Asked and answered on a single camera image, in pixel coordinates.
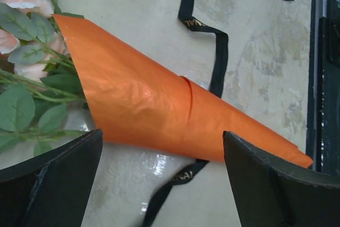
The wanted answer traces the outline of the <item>orange paper flower wrap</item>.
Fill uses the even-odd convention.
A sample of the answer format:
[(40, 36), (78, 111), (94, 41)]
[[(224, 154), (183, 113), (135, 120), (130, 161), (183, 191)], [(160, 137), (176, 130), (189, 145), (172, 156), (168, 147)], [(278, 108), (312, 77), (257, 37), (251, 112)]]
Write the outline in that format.
[(93, 22), (54, 19), (106, 141), (223, 161), (223, 132), (231, 131), (296, 165), (312, 164), (295, 144)]

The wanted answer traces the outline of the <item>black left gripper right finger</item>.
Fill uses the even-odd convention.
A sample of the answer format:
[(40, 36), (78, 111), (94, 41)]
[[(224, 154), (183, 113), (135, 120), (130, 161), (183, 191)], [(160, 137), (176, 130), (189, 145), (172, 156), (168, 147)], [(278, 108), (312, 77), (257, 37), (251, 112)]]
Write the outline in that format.
[(305, 169), (232, 132), (225, 164), (242, 226), (339, 226), (339, 178)]

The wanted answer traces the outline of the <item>black ribbon with gold text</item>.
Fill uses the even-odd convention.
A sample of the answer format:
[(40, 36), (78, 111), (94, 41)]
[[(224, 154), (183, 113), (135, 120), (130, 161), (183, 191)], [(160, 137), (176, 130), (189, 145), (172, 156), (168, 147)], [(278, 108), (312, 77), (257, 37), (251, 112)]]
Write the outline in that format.
[[(224, 78), (228, 63), (228, 34), (208, 26), (193, 16), (194, 0), (181, 0), (178, 11), (179, 21), (192, 32), (213, 33), (216, 36), (216, 54), (213, 73), (211, 76), (209, 91), (215, 96), (221, 98), (224, 88)], [(178, 171), (169, 181), (163, 184), (151, 197), (144, 216), (141, 227), (150, 227), (155, 221), (161, 207), (167, 199), (170, 191), (174, 186), (189, 183), (196, 174), (198, 174), (209, 161), (196, 159)]]

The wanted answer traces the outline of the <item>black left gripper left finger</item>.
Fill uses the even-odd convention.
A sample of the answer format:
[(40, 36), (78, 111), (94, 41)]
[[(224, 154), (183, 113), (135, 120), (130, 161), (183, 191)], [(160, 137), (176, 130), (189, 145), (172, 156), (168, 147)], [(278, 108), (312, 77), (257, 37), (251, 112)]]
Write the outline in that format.
[(1, 170), (1, 226), (81, 226), (103, 149), (92, 130)]

